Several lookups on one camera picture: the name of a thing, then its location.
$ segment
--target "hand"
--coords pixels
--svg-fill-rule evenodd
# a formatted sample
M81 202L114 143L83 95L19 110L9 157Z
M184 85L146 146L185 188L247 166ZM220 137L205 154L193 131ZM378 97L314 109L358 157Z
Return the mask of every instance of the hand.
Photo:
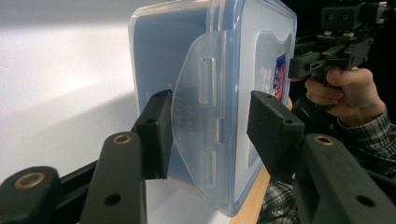
M332 87L324 87L313 75L305 82L306 97L318 105L334 105L327 112L348 126L358 126L377 118L385 110L376 91L373 74L367 69L342 71L332 68L327 73Z

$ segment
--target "wrist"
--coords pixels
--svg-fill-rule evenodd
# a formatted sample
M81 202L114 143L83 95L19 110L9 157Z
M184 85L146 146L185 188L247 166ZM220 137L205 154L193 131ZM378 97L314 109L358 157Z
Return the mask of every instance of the wrist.
M340 116L339 120L346 127L360 126L378 118L385 111L385 104L381 100L361 108L355 108L350 113Z

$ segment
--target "plaid shirt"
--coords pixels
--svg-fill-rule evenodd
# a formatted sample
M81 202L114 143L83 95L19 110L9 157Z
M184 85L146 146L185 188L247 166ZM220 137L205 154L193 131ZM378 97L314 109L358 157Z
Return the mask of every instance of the plaid shirt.
M377 119L357 127L335 128L342 141L365 168L396 179L396 126L388 111ZM300 223L292 187L271 179L257 223Z

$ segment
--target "transparent plastic container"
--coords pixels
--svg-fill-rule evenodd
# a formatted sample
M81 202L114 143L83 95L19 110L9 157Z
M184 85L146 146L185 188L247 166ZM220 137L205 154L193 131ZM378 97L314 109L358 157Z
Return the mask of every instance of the transparent plastic container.
M296 15L276 0L176 1L139 8L130 43L139 108L174 90L177 152L193 185L237 214L262 167L248 140L253 90L286 104Z

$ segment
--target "sticker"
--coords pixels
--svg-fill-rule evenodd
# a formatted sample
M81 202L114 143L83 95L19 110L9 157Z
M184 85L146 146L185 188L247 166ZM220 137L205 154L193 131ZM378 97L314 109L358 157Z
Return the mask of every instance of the sticker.
M278 101L282 101L283 89L285 86L286 54L276 59L274 73L273 95Z

